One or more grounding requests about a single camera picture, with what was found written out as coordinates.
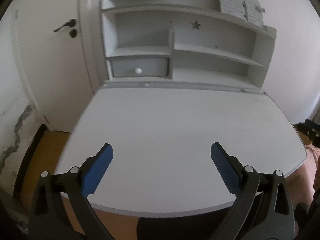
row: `shelf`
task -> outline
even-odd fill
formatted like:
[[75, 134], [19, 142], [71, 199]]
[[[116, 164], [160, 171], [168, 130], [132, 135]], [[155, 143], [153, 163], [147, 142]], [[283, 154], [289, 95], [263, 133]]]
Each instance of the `shelf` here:
[[172, 80], [258, 89], [248, 77], [201, 69], [173, 68]]
[[223, 14], [219, 11], [214, 11], [209, 9], [205, 10], [205, 9], [193, 8], [191, 6], [172, 5], [172, 4], [153, 4], [153, 5], [146, 4], [146, 5], [130, 6], [130, 7], [118, 7], [118, 8], [114, 6], [115, 6], [114, 3], [108, 0], [105, 0], [102, 2], [101, 9], [102, 11], [109, 12], [109, 13], [124, 13], [124, 12], [134, 12], [134, 11], [175, 11], [175, 12], [194, 13], [194, 14], [209, 16], [209, 17], [217, 18], [227, 22], [231, 22], [239, 26], [242, 26], [244, 28], [247, 28], [249, 30], [255, 31], [257, 33], [268, 35], [273, 39], [276, 38], [275, 28], [272, 28], [269, 26], [263, 26], [262, 28], [260, 28], [252, 23], [249, 23], [233, 15]]
[[191, 52], [197, 52], [197, 53], [202, 53], [206, 55], [214, 55], [219, 58], [223, 59], [229, 59], [233, 60], [236, 62], [248, 64], [251, 66], [256, 66], [256, 67], [265, 67], [258, 62], [253, 61], [249, 57], [245, 57], [236, 53], [231, 53], [225, 50], [221, 49], [212, 49], [212, 48], [207, 48], [207, 47], [202, 47], [202, 46], [196, 46], [196, 45], [191, 45], [191, 44], [182, 44], [182, 43], [175, 43], [173, 49], [179, 50], [179, 51], [191, 51]]
[[168, 77], [112, 77], [112, 80], [105, 82], [122, 81], [122, 82], [135, 82], [135, 81], [171, 81]]
[[167, 46], [144, 46], [144, 47], [126, 47], [117, 48], [107, 57], [125, 57], [125, 56], [169, 56], [171, 50]]

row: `white door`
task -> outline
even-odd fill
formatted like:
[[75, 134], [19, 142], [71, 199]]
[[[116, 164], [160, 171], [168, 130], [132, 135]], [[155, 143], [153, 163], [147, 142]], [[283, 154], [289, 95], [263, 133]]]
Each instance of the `white door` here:
[[[93, 96], [79, 35], [78, 0], [15, 0], [15, 31], [28, 85], [51, 130], [71, 132]], [[76, 25], [57, 29], [70, 19]], [[75, 29], [77, 36], [69, 32]]]

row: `damaged wall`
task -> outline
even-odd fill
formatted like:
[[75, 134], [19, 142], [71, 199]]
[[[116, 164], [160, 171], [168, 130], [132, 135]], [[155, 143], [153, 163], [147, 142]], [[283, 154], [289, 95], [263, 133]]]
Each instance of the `damaged wall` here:
[[0, 21], [0, 187], [12, 195], [23, 157], [40, 126], [12, 47], [11, 6]]

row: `baseboard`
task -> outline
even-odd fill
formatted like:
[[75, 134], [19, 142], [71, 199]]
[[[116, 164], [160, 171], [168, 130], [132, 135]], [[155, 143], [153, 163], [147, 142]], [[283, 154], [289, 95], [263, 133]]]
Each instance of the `baseboard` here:
[[47, 131], [47, 126], [45, 124], [41, 124], [38, 131], [36, 132], [35, 136], [33, 137], [33, 140], [30, 144], [30, 146], [28, 147], [26, 154], [23, 157], [22, 163], [20, 165], [18, 174], [17, 174], [17, 179], [16, 182], [14, 184], [14, 188], [13, 188], [13, 198], [20, 201], [20, 193], [22, 190], [22, 184], [24, 181], [24, 177], [27, 173], [27, 169], [29, 167], [29, 164], [31, 162], [31, 159], [33, 157], [33, 154], [44, 134], [45, 131]]

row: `wall stain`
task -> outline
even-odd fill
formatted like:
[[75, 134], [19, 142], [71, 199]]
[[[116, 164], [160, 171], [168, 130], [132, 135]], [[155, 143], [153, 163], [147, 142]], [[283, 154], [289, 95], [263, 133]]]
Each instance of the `wall stain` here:
[[22, 128], [23, 121], [28, 118], [28, 116], [32, 113], [34, 106], [33, 105], [27, 105], [24, 109], [23, 113], [19, 116], [18, 121], [16, 125], [14, 126], [14, 143], [10, 145], [7, 149], [5, 149], [0, 157], [0, 174], [5, 166], [6, 159], [12, 154], [15, 153], [19, 149], [19, 143], [21, 141], [20, 138], [20, 130]]

